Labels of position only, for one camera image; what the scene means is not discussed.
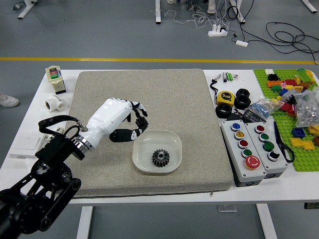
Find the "green lego baseplate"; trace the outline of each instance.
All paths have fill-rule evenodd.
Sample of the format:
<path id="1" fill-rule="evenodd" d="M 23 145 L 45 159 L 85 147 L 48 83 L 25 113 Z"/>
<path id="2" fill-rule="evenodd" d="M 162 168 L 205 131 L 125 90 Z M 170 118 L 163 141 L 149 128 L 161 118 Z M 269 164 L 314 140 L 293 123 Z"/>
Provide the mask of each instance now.
<path id="1" fill-rule="evenodd" d="M 262 89 L 262 92 L 265 97 L 276 98 L 278 92 L 273 92 L 271 88 L 267 87 L 268 77 L 265 73 L 265 69 L 256 69 L 254 70 L 258 83 Z M 295 75 L 298 75 L 297 69 L 277 69 L 274 70 L 274 73 L 278 75 L 280 80 L 293 79 Z M 314 87 L 318 86 L 317 83 L 311 84 L 309 90 L 312 90 Z M 313 150 L 305 150 L 302 147 L 293 147 L 290 138 L 293 137 L 292 130 L 296 128 L 296 117 L 289 116 L 286 112 L 278 110 L 273 114 L 274 120 L 277 123 L 280 136 L 283 142 L 289 146 L 295 153 L 295 161 L 292 163 L 294 168 L 298 172 L 312 172 L 319 171 L 319 147 L 315 146 Z M 310 134 L 307 128 L 303 128 L 306 137 L 302 139 L 313 141 L 315 135 Z"/>

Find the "white cable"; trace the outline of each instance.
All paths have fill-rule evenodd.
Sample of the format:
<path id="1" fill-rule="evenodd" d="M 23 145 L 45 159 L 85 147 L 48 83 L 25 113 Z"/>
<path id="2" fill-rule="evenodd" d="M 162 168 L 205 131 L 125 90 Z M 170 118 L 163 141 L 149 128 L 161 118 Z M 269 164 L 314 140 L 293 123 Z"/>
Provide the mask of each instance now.
<path id="1" fill-rule="evenodd" d="M 221 0 L 219 0 L 219 3 L 218 3 L 218 5 L 217 5 L 216 10 L 218 10 L 219 5 L 220 5 L 220 2 L 221 2 Z M 180 22 L 180 21 L 175 20 L 175 17 L 176 17 L 176 14 L 177 14 L 177 13 L 176 13 L 176 11 L 174 11 L 174 10 L 168 10 L 167 12 L 165 12 L 165 11 L 163 11 L 162 9 L 160 9 L 160 11 L 164 12 L 164 17 L 166 17 L 166 15 L 167 15 L 170 11 L 174 12 L 173 21 L 174 21 L 174 22 L 177 22 L 177 23 L 180 23 L 180 24 L 185 24 L 185 23 L 187 23 L 187 22 L 193 21 L 193 22 L 195 23 L 195 26 L 196 26 L 197 29 L 201 29 L 201 28 L 206 27 L 206 23 L 207 23 L 207 22 L 209 22 L 209 24 L 210 24 L 211 26 L 213 26 L 213 24 L 211 23 L 211 21 L 213 21 L 213 22 L 214 22 L 214 25 L 217 25 L 217 24 L 219 23 L 219 25 L 220 25 L 221 27 L 222 27 L 222 26 L 225 26 L 227 33 L 229 33 L 229 29 L 228 29 L 229 23 L 226 23 L 226 24 L 223 23 L 222 20 L 221 20 L 220 18 L 218 18 L 216 14 L 215 14 L 216 20 L 209 19 L 209 18 L 206 16 L 205 13 L 201 12 L 201 10 L 202 10 L 201 7 L 196 6 L 196 10 L 197 10 L 197 9 L 199 9 L 199 11 L 196 11 L 196 13 L 194 13 L 194 14 L 192 15 L 192 18 L 193 18 L 194 20 L 187 20 L 187 21 L 185 21 L 185 22 Z M 202 24 L 202 23 L 205 23 L 204 26 L 201 26 L 201 27 L 198 27 L 198 26 L 197 26 L 197 25 L 200 25 L 200 24 Z"/>

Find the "gray control box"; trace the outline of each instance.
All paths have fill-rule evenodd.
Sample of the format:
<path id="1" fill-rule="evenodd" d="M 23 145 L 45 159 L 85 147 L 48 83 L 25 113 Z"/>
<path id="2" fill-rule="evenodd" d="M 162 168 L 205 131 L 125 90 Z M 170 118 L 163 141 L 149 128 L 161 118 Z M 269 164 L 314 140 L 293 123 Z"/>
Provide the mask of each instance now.
<path id="1" fill-rule="evenodd" d="M 237 124 L 236 130 L 232 129 L 232 125 L 234 124 Z M 244 187 L 258 185 L 266 176 L 266 170 L 263 164 L 260 162 L 260 165 L 257 168 L 249 169 L 246 165 L 246 158 L 242 155 L 244 149 L 241 149 L 238 146 L 239 141 L 242 139 L 247 141 L 248 145 L 246 149 L 250 150 L 252 155 L 259 158 L 245 124 L 241 120 L 223 121 L 221 130 L 232 161 L 236 186 Z M 235 138 L 236 132 L 239 131 L 242 132 L 242 139 Z"/>
<path id="2" fill-rule="evenodd" d="M 267 175 L 265 179 L 279 177 L 288 167 L 288 164 L 266 124 L 264 122 L 246 123 L 245 127 L 266 170 Z M 264 131 L 259 131 L 257 127 L 264 128 Z M 264 146 L 266 142 L 270 146 L 274 146 L 271 151 L 271 148 Z"/>

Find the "white shoe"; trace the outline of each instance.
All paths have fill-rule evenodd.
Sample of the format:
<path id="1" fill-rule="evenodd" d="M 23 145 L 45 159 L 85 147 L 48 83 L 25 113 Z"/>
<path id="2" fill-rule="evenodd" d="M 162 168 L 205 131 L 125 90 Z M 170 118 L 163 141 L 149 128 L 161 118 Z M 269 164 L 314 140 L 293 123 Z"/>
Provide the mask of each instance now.
<path id="1" fill-rule="evenodd" d="M 15 107 L 19 104 L 19 102 L 20 101 L 14 97 L 0 94 L 0 106 Z"/>
<path id="2" fill-rule="evenodd" d="M 215 0 L 208 0 L 208 10 L 207 12 L 209 14 L 214 14 L 216 13 L 216 4 L 215 4 Z"/>

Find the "tape measure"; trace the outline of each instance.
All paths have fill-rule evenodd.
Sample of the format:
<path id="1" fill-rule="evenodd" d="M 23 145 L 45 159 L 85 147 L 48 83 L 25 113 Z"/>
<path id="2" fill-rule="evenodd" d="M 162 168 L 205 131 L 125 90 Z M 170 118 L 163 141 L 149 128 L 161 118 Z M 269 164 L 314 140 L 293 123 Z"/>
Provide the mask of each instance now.
<path id="1" fill-rule="evenodd" d="M 217 104 L 226 103 L 233 107 L 235 101 L 235 95 L 230 91 L 221 91 L 217 97 Z"/>

